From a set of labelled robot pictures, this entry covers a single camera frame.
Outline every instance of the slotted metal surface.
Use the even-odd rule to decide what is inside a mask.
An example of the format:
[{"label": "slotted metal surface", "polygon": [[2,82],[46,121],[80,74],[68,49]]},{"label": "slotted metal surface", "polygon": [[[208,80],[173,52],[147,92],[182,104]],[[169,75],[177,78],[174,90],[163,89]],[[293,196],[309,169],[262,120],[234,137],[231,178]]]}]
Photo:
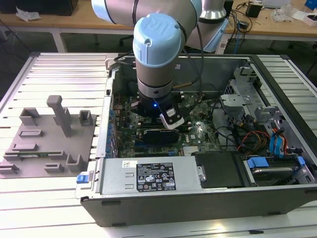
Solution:
[{"label": "slotted metal surface", "polygon": [[[42,54],[39,60],[103,60],[105,54]],[[41,73],[41,76],[30,70],[34,68],[33,62],[26,67],[25,74],[21,74],[22,80],[28,86],[31,84],[49,84],[48,81],[58,80],[59,84],[72,84],[71,91],[56,91],[64,99],[78,99],[82,102],[97,101],[103,98],[107,75],[105,68],[102,71],[94,71],[95,76],[84,72],[83,76],[76,67],[70,67],[67,76],[54,72]],[[89,84],[86,80],[96,80],[103,85],[96,91],[76,90],[76,85]],[[18,116],[22,108],[9,108],[8,104],[19,100],[39,101],[43,105],[46,95],[53,90],[47,91],[21,91],[21,85],[16,87],[16,93],[9,98],[7,105],[0,113],[0,158],[4,149],[11,142],[21,122]],[[92,113],[101,115],[102,105],[88,106]],[[83,109],[82,106],[70,107],[71,114],[77,114]],[[48,107],[38,107],[40,114],[52,114]],[[99,134],[98,125],[95,128],[95,136]],[[90,159],[95,158],[97,138],[94,138]],[[95,167],[95,162],[89,163],[88,170]],[[0,179],[0,237],[105,237],[105,238],[210,238],[210,237],[248,237],[257,238],[304,238],[315,237],[317,234],[317,203],[311,202],[286,215],[267,217],[247,217],[235,219],[219,219],[212,221],[196,221],[173,224],[153,224],[143,226],[101,228],[88,212],[81,206],[79,199],[75,198],[76,178],[23,178],[23,179]],[[263,231],[264,234],[252,235],[249,230]]]},{"label": "slotted metal surface", "polygon": [[[278,83],[282,91],[301,114],[307,125],[317,136],[317,92],[309,80],[296,68],[290,60],[280,56],[259,56]],[[268,102],[275,106],[267,88],[261,87]]]},{"label": "slotted metal surface", "polygon": [[52,115],[47,107],[49,95],[61,95],[63,107],[71,114],[90,110],[97,115],[90,158],[95,158],[97,136],[102,114],[108,72],[106,54],[41,54],[32,63],[0,113],[0,161],[11,144],[26,107],[35,107],[40,114]]}]

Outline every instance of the white paper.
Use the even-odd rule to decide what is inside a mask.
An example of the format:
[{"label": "white paper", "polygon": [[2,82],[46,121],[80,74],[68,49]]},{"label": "white paper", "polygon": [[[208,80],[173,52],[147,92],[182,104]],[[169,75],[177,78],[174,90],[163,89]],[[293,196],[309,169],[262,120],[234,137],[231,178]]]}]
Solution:
[{"label": "white paper", "polygon": [[122,161],[123,168],[136,168],[138,164],[137,160],[124,160]]},{"label": "white paper", "polygon": [[306,17],[309,13],[304,12],[304,11],[298,11],[297,9],[294,11],[292,14],[292,18],[297,19],[297,20],[304,20],[304,17]]},{"label": "white paper", "polygon": [[16,7],[17,13],[15,14],[20,19],[29,22],[29,20],[38,20],[41,19],[40,14],[38,12],[27,12],[22,11]]}]

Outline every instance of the gray platform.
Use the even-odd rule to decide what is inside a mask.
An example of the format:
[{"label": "gray platform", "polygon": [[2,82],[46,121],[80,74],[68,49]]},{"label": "gray platform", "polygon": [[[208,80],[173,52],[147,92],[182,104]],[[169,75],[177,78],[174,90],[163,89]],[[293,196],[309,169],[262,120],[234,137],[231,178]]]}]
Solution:
[{"label": "gray platform", "polygon": [[0,178],[70,177],[87,170],[96,115],[91,115],[91,125],[70,115],[70,137],[54,118],[40,115],[33,117],[36,126],[21,124],[0,164]]}]

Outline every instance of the blue latch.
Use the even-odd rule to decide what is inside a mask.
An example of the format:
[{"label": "blue latch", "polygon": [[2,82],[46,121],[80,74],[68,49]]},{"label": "blue latch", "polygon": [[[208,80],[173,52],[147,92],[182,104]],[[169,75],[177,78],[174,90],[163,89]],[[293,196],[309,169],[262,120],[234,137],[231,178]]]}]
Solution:
[{"label": "blue latch", "polygon": [[250,169],[259,167],[269,167],[265,157],[251,157],[249,160],[247,160],[247,163]]},{"label": "blue latch", "polygon": [[77,175],[76,183],[88,183],[89,175]]},{"label": "blue latch", "polygon": [[304,166],[305,165],[305,160],[302,156],[299,156],[297,157],[297,160],[298,160],[298,163],[301,165],[301,166]]}]

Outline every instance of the light blue joint cap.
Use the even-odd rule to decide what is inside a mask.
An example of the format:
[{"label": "light blue joint cap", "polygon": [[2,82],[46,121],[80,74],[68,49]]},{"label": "light blue joint cap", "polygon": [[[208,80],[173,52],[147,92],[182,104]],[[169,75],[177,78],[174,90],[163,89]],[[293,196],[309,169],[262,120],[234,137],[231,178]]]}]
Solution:
[{"label": "light blue joint cap", "polygon": [[93,10],[97,17],[114,23],[108,13],[105,0],[91,0],[91,5],[93,6]]},{"label": "light blue joint cap", "polygon": [[171,16],[153,13],[135,25],[133,52],[146,67],[159,68],[171,63],[178,56],[181,44],[181,30]]},{"label": "light blue joint cap", "polygon": [[190,0],[196,10],[197,14],[197,21],[199,20],[200,15],[202,14],[203,11],[203,5],[202,5],[202,0]]}]

